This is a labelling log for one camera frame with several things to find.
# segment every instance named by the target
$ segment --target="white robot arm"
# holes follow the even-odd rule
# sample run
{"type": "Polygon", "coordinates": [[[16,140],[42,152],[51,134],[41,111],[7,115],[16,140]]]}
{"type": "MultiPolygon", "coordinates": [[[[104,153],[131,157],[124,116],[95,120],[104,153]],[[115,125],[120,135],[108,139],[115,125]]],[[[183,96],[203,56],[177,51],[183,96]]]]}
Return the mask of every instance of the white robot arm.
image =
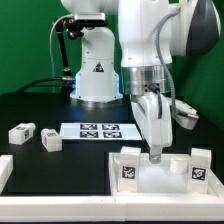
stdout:
{"type": "MultiPolygon", "coordinates": [[[[186,104],[179,101],[174,104],[175,99],[168,99],[162,94],[169,91],[166,68],[171,65],[173,55],[202,55],[217,43],[221,28],[212,0],[180,0],[178,4],[169,4],[168,0],[61,0],[61,2],[73,14],[83,12],[118,14],[123,92],[131,96],[134,117],[150,147],[150,160],[159,163],[162,149],[172,143],[170,105],[177,107],[173,117],[185,128],[192,129],[198,118],[195,110],[189,109],[186,104]],[[173,12],[177,12],[176,16],[164,20],[173,12]],[[163,28],[159,39],[156,39],[161,21],[164,22],[163,28]]],[[[93,39],[90,38],[88,41],[94,43],[94,38],[103,32],[99,30],[99,35],[93,35],[93,39]]],[[[99,58],[98,55],[103,57],[98,48],[93,52],[96,60],[99,58]]],[[[91,58],[88,56],[86,58],[88,60],[84,67],[92,69],[94,63],[91,64],[91,58]]],[[[100,85],[108,86],[108,80],[110,78],[102,80],[104,83],[101,81],[100,85]]],[[[80,86],[88,87],[84,82],[80,86]]]]}

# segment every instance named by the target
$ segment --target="small white cube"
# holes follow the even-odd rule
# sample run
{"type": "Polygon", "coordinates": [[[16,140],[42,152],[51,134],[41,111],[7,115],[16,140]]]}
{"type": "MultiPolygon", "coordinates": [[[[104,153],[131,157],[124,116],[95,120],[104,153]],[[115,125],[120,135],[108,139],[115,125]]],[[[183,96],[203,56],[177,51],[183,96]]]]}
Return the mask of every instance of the small white cube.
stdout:
{"type": "Polygon", "coordinates": [[[62,138],[54,129],[43,129],[41,131],[41,141],[48,152],[62,150],[62,138]]]}
{"type": "Polygon", "coordinates": [[[19,124],[9,131],[9,144],[22,145],[33,137],[35,124],[19,124]]]}

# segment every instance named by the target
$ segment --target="green backdrop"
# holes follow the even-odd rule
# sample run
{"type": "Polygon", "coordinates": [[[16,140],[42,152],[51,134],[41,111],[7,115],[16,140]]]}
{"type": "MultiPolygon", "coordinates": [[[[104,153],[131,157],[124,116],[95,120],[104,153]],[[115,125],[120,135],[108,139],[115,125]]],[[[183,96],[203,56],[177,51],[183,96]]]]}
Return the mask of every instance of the green backdrop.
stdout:
{"type": "MultiPolygon", "coordinates": [[[[224,1],[214,0],[224,23],[224,1]]],[[[52,21],[67,12],[60,0],[0,1],[0,94],[16,91],[37,79],[51,77],[49,33],[52,21]]],[[[109,17],[109,28],[117,36],[117,18],[109,17]]],[[[66,41],[71,68],[80,68],[80,40],[66,41]]],[[[56,72],[61,59],[53,42],[56,72]]],[[[115,69],[119,73],[121,52],[116,42],[115,69]]],[[[175,57],[173,76],[177,96],[184,98],[224,131],[224,37],[207,55],[175,57]]]]}

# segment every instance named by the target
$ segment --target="warning label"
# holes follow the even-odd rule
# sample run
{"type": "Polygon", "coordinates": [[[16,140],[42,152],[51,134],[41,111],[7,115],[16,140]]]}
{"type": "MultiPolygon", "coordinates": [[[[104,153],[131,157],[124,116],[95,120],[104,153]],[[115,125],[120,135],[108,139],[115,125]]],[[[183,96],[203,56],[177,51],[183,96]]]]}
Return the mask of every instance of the warning label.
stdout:
{"type": "Polygon", "coordinates": [[[96,65],[93,72],[104,72],[103,67],[100,62],[96,65]]]}

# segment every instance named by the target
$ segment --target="black table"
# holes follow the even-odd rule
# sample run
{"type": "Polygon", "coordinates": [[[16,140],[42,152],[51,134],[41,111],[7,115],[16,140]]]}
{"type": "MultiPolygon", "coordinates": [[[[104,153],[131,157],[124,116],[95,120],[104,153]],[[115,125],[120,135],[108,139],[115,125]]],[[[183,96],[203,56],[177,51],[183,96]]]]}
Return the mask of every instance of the black table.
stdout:
{"type": "MultiPolygon", "coordinates": [[[[141,147],[143,141],[63,141],[63,150],[49,153],[41,130],[59,131],[62,122],[135,123],[129,103],[107,109],[78,107],[61,94],[9,93],[0,97],[0,154],[13,154],[14,170],[3,196],[110,195],[108,155],[122,146],[141,147]],[[35,123],[34,137],[22,146],[8,143],[8,130],[35,123]]],[[[224,176],[224,133],[205,117],[193,131],[173,122],[173,145],[165,153],[189,153],[192,147],[212,150],[212,169],[224,176]]]]}

